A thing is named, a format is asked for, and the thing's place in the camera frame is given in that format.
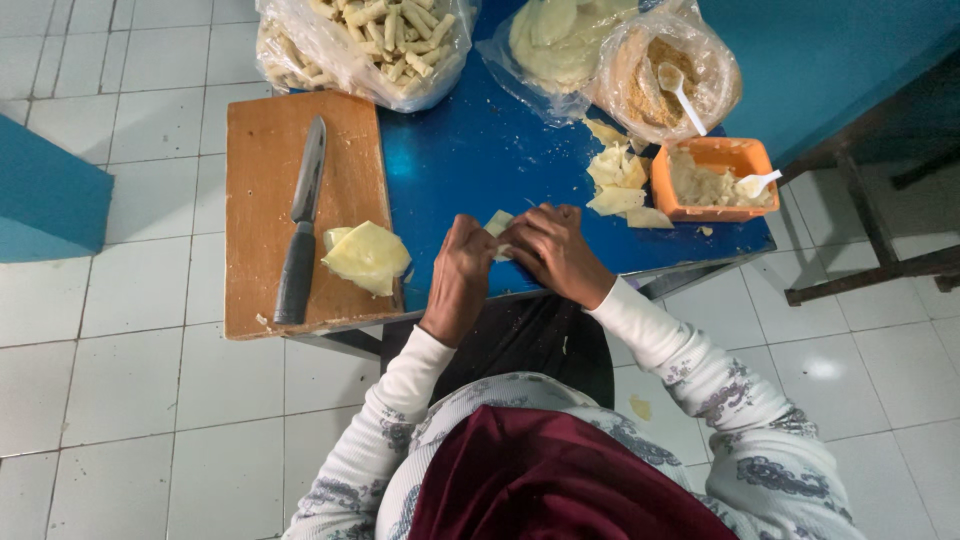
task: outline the person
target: person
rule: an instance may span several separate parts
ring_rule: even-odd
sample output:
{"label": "person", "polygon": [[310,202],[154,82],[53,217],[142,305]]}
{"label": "person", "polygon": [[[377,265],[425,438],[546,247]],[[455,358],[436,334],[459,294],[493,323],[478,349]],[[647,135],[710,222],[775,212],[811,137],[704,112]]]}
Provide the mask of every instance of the person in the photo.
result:
{"label": "person", "polygon": [[[816,426],[773,384],[607,270],[580,217],[578,208],[543,204],[499,239],[456,217],[422,319],[284,538],[863,538]],[[501,242],[557,296],[485,310]],[[693,493],[680,460],[611,410],[600,325],[662,378],[685,413],[716,428],[707,493]],[[606,360],[590,363],[591,354]],[[524,355],[537,369],[517,363]],[[444,371],[457,377],[435,392]],[[462,380],[478,374],[493,375]]]}

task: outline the orange plastic container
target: orange plastic container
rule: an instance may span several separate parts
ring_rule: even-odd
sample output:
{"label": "orange plastic container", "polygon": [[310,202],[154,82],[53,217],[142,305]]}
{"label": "orange plastic container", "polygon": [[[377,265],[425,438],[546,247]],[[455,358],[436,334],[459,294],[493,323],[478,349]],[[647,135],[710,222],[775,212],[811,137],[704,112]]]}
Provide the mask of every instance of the orange plastic container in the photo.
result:
{"label": "orange plastic container", "polygon": [[[750,174],[773,172],[770,158],[763,143],[755,138],[729,138],[704,136],[678,142],[677,146],[690,149],[690,156],[698,165],[718,173],[727,167],[738,177]],[[767,185],[774,196],[769,207],[686,207],[677,202],[677,193],[670,181],[670,166],[666,158],[667,147],[660,147],[650,171],[650,187],[654,194],[654,206],[665,213],[670,221],[749,221],[759,215],[780,209],[777,183]]]}

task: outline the hand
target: hand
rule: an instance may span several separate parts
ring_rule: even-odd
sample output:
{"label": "hand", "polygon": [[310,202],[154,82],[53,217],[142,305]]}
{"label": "hand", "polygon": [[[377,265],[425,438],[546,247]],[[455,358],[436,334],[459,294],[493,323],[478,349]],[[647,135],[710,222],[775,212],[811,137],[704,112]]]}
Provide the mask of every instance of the hand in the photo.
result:
{"label": "hand", "polygon": [[543,203],[515,217],[500,239],[540,283],[587,309],[600,307],[616,281],[580,234],[577,207]]}
{"label": "hand", "polygon": [[420,327],[456,348],[487,299],[487,275],[499,242],[476,219],[458,214],[433,261],[433,282]]}

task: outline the white tile floor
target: white tile floor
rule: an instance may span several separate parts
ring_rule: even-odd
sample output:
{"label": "white tile floor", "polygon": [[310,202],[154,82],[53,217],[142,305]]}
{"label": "white tile floor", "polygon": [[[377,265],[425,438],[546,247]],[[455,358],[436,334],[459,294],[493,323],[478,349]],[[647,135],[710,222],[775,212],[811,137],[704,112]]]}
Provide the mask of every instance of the white tile floor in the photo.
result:
{"label": "white tile floor", "polygon": [[[0,0],[0,13],[0,113],[116,176],[101,255],[0,265],[0,539],[280,534],[378,366],[221,336],[226,105],[270,93],[252,0]],[[874,190],[902,257],[960,243],[956,215],[907,211],[960,208],[957,170],[935,176]],[[876,260],[835,172],[782,200],[777,253],[666,309],[820,424],[868,537],[960,539],[960,292],[917,278],[788,307],[784,288]],[[609,341],[616,408],[648,402],[637,420],[702,486],[711,430]]]}

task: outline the blue wall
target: blue wall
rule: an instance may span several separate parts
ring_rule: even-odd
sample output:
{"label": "blue wall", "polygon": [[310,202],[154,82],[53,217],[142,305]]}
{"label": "blue wall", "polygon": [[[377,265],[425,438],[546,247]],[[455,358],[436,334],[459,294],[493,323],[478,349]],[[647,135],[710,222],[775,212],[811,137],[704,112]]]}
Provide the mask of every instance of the blue wall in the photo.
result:
{"label": "blue wall", "polygon": [[733,50],[743,100],[731,136],[776,167],[833,135],[960,47],[958,0],[700,0]]}

